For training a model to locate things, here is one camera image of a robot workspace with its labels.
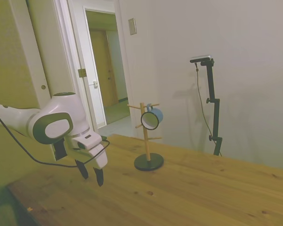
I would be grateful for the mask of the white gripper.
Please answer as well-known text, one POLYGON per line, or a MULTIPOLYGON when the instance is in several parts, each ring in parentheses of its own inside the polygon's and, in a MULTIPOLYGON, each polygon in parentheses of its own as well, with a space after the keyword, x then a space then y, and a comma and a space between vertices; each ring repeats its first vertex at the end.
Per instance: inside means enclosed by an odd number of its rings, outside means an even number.
POLYGON ((86 133, 78 137, 70 138, 70 156, 73 157, 82 177, 89 177, 84 162, 89 161, 93 166, 97 184, 104 184, 103 167, 108 163, 102 138, 97 133, 86 133))

